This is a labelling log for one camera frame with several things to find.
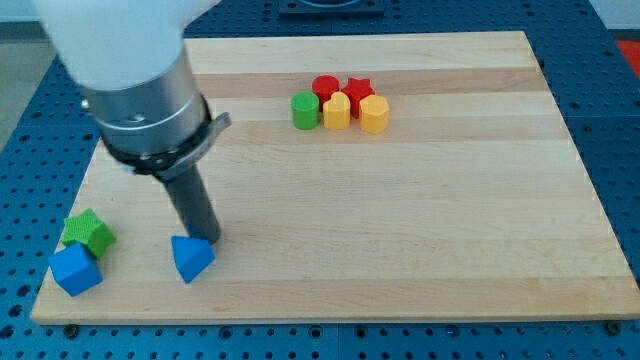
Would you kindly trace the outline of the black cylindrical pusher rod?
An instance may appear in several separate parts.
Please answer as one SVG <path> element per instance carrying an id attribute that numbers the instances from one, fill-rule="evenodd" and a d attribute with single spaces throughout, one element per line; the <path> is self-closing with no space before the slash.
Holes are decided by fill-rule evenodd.
<path id="1" fill-rule="evenodd" d="M 198 167 L 189 167 L 163 185 L 188 235 L 215 244 L 221 227 Z"/>

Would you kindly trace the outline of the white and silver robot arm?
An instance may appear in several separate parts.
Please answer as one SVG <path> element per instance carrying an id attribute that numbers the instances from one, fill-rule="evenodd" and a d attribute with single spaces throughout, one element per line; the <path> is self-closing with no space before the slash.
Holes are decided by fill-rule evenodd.
<path id="1" fill-rule="evenodd" d="M 38 18 L 84 97 L 108 152 L 160 181 L 188 234 L 221 227 L 197 163 L 231 124 L 213 117 L 194 79 L 185 28 L 211 0 L 34 0 Z"/>

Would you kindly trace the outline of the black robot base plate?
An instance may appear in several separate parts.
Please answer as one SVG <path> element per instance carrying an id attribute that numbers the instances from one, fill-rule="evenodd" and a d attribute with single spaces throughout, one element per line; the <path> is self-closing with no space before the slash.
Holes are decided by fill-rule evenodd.
<path id="1" fill-rule="evenodd" d="M 280 0 L 278 2 L 278 17 L 281 19 L 360 15 L 378 17 L 384 12 L 384 0 Z"/>

